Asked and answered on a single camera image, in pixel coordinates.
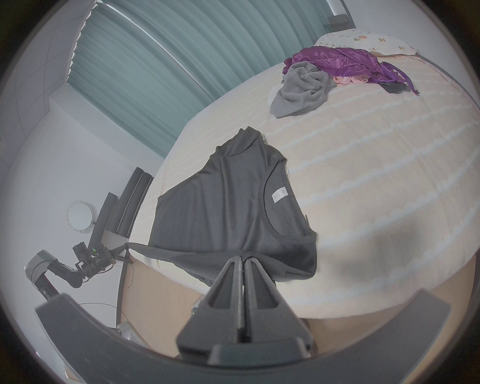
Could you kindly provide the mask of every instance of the purple cloth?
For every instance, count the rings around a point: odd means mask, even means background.
[[[413,87],[410,78],[400,69],[387,62],[378,62],[377,58],[364,49],[310,47],[304,48],[299,53],[284,61],[283,74],[287,73],[290,65],[308,61],[330,76],[359,76],[368,75],[369,83],[405,83],[415,93],[419,92]]]

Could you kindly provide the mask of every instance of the clothing label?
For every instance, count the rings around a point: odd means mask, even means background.
[[[285,196],[288,196],[288,192],[287,192],[287,189],[285,187],[277,189],[272,195],[273,202],[276,203],[278,200],[280,200],[281,198],[283,198]]]

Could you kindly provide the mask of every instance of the pillow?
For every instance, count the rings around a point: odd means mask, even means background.
[[[396,37],[356,28],[323,35],[315,45],[364,49],[375,56],[415,55],[417,53],[415,48]]]

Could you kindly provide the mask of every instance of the bed sheet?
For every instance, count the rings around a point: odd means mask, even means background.
[[[130,240],[148,243],[158,196],[199,171],[217,145],[251,126],[288,159],[297,201],[317,232],[314,277],[278,283],[299,317],[378,311],[433,288],[458,271],[480,242],[480,113],[430,64],[383,58],[412,79],[412,92],[376,84],[338,86],[300,116],[269,113],[278,64],[196,115],[154,178]],[[201,293],[176,266],[134,257]]]

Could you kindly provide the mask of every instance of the bed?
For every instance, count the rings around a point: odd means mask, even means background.
[[[447,280],[480,243],[480,112],[422,59],[384,59],[410,76],[420,96],[389,94],[376,84],[338,86],[316,110],[275,119],[269,103],[280,87],[281,63],[205,108],[155,176],[130,241],[147,244],[158,196],[251,126],[288,159],[291,187],[318,234],[315,276],[277,284],[297,316],[379,311]],[[208,291],[173,264],[132,255]]]

